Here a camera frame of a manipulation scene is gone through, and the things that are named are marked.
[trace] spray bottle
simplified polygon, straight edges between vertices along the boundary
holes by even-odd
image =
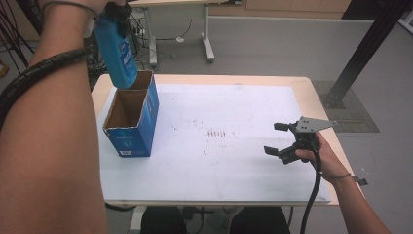
[[[130,87],[137,78],[137,67],[127,37],[130,33],[130,14],[131,7],[128,3],[122,7],[109,2],[94,29],[112,83],[121,89]]]

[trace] floor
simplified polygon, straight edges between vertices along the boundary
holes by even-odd
[[[212,17],[209,39],[215,53],[213,63],[205,58],[199,32],[194,29],[202,24],[194,21],[184,43],[158,41],[159,64],[155,71],[306,76],[312,80],[334,81],[371,23],[368,20]],[[179,31],[176,36],[182,34],[182,29],[176,31]],[[5,53],[1,53],[0,58],[12,63]],[[12,70],[8,76],[16,74]],[[393,233],[413,230],[412,76],[413,35],[396,25],[352,86],[380,133],[338,134],[355,174],[368,181],[368,185],[362,187],[367,201]],[[0,90],[9,77],[0,79]],[[303,212],[303,208],[295,209],[291,233],[299,232]],[[131,221],[131,214],[109,213],[109,220],[112,233],[116,234],[128,233],[130,225],[132,228],[138,225],[136,218]],[[197,230],[198,224],[189,223],[193,228],[191,233]],[[307,230],[308,233],[347,233],[338,207],[314,207]],[[222,231],[215,232],[205,224],[201,233]]]

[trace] gray mat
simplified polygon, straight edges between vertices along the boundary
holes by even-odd
[[[334,85],[333,81],[312,82],[319,96],[327,94]],[[325,108],[328,119],[339,123],[334,127],[336,133],[380,133],[352,89],[347,91],[343,102],[344,109]]]

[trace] blue cardboard box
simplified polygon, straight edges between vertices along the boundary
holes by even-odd
[[[149,157],[159,100],[153,72],[138,71],[135,83],[118,89],[103,130],[121,157]]]

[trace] forearm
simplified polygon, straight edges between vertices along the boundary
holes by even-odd
[[[359,191],[353,178],[332,181],[349,233],[390,233]]]
[[[30,65],[83,48],[88,19],[76,7],[50,7]],[[106,232],[84,62],[45,77],[12,107],[0,134],[0,180],[3,231]]]

